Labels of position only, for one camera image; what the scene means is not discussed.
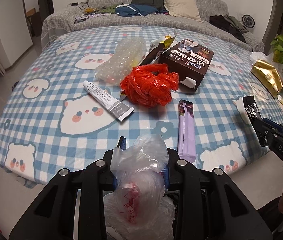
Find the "black snack wrapper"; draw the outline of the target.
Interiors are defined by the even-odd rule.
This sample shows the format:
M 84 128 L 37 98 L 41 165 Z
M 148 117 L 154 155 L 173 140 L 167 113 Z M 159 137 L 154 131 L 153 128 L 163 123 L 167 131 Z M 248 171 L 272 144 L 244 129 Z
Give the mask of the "black snack wrapper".
M 251 124 L 252 120 L 255 118 L 262 119 L 259 108 L 253 96 L 244 96 L 243 105 Z

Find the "clear plastic bag red print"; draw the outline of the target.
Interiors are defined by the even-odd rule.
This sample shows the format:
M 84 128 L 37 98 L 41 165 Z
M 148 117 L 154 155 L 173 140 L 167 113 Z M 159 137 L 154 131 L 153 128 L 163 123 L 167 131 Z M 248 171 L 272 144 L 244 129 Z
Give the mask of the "clear plastic bag red print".
M 175 207 L 166 197 L 162 171 L 169 163 L 163 138 L 140 135 L 134 144 L 115 148 L 110 171 L 117 180 L 104 197 L 106 227 L 121 239 L 173 239 Z

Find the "clear bubble wrap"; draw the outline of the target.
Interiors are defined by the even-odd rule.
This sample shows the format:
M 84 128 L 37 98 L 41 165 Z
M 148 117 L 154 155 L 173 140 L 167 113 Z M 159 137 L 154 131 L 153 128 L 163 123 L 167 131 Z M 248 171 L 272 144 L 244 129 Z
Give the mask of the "clear bubble wrap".
M 95 69 L 95 78 L 105 83 L 120 86 L 121 81 L 138 66 L 146 52 L 146 41 L 142 37 L 122 39 L 114 54 Z

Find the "dark cookie box anime print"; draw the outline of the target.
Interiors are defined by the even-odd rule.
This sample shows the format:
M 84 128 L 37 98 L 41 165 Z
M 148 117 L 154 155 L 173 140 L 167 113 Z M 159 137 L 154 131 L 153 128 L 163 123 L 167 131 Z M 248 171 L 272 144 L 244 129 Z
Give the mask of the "dark cookie box anime print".
M 185 38 L 174 41 L 161 55 L 148 53 L 140 65 L 165 63 L 169 72 L 179 75 L 179 82 L 192 90 L 197 90 L 212 62 L 214 52 L 198 42 Z

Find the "yellow white snack wrapper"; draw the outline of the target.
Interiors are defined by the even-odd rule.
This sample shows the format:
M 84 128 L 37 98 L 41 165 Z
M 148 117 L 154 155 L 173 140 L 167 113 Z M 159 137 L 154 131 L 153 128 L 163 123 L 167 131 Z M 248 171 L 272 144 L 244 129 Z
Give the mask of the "yellow white snack wrapper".
M 177 31 L 173 31 L 172 33 L 163 35 L 156 40 L 151 41 L 149 47 L 149 53 L 155 53 L 156 56 L 161 55 L 167 49 L 171 47 L 175 38 L 177 36 Z

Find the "white grey ointment tube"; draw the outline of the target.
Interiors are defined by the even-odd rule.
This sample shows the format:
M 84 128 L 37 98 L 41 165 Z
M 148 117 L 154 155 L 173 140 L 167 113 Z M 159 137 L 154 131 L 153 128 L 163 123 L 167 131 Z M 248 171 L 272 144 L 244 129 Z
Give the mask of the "white grey ointment tube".
M 133 107 L 125 105 L 92 82 L 85 80 L 83 82 L 83 86 L 88 94 L 95 98 L 97 102 L 102 104 L 102 106 L 119 121 L 125 120 L 135 111 Z

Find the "purple snack wrapper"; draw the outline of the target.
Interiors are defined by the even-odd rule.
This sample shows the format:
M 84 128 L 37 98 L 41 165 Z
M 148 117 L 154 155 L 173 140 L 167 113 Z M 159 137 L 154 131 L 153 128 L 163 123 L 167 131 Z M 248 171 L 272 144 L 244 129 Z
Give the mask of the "purple snack wrapper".
M 177 152 L 181 159 L 194 163 L 197 157 L 193 103 L 180 100 L 178 103 L 179 128 Z

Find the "gold tissue pack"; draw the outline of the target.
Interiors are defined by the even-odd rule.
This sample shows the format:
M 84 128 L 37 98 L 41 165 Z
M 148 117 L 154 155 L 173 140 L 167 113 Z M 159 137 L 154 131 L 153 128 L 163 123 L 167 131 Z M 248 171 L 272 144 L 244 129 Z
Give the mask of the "gold tissue pack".
M 283 88 L 281 77 L 271 64 L 257 59 L 250 72 L 263 84 L 273 98 L 276 98 L 281 92 Z

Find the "blue checkered bear tablecloth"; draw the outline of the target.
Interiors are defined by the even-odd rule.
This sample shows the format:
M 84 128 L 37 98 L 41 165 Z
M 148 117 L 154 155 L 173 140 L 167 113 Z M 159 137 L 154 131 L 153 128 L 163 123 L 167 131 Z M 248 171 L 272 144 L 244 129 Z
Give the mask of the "blue checkered bear tablecloth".
M 251 73 L 250 52 L 165 27 L 103 27 L 59 37 L 0 117 L 0 165 L 28 185 L 82 170 L 154 134 L 196 167 L 238 171 L 267 153 L 244 109 L 283 125 L 283 105 Z

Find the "round black fan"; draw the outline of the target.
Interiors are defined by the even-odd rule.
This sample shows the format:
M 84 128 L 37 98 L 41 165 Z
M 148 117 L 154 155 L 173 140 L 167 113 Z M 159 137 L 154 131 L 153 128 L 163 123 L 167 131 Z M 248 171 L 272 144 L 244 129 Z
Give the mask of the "round black fan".
M 255 20 L 252 16 L 248 14 L 244 14 L 241 18 L 243 25 L 246 28 L 253 29 L 255 27 Z

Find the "dark clothes pile on sofa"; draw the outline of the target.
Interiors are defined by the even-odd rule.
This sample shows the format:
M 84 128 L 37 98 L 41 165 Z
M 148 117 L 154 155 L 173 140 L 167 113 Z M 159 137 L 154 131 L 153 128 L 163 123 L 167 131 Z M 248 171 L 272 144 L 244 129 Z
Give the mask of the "dark clothes pile on sofa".
M 215 15 L 209 17 L 209 23 L 215 27 L 230 33 L 238 40 L 246 43 L 243 34 L 248 32 L 248 29 L 242 25 L 234 16 L 226 15 Z

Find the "green cloth on sofa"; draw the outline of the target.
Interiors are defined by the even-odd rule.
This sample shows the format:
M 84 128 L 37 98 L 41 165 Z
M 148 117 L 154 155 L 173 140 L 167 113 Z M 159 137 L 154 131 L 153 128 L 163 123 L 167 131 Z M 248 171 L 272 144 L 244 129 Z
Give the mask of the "green cloth on sofa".
M 100 14 L 115 14 L 116 13 L 116 7 L 117 5 L 111 5 L 109 7 L 102 7 L 99 9 Z

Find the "blue jacket on sofa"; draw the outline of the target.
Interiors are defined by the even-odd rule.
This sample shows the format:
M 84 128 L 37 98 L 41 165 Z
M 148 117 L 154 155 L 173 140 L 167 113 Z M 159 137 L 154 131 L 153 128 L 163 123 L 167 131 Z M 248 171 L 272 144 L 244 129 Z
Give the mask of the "blue jacket on sofa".
M 168 14 L 166 9 L 140 4 L 121 4 L 116 7 L 116 14 L 122 17 L 147 16 L 149 14 Z

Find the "beige cushion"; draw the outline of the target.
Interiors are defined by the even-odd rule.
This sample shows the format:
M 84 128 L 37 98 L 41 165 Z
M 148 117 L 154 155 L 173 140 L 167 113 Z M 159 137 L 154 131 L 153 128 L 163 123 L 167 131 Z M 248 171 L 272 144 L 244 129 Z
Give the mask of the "beige cushion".
M 202 22 L 196 0 L 164 0 L 164 6 L 171 16 Z

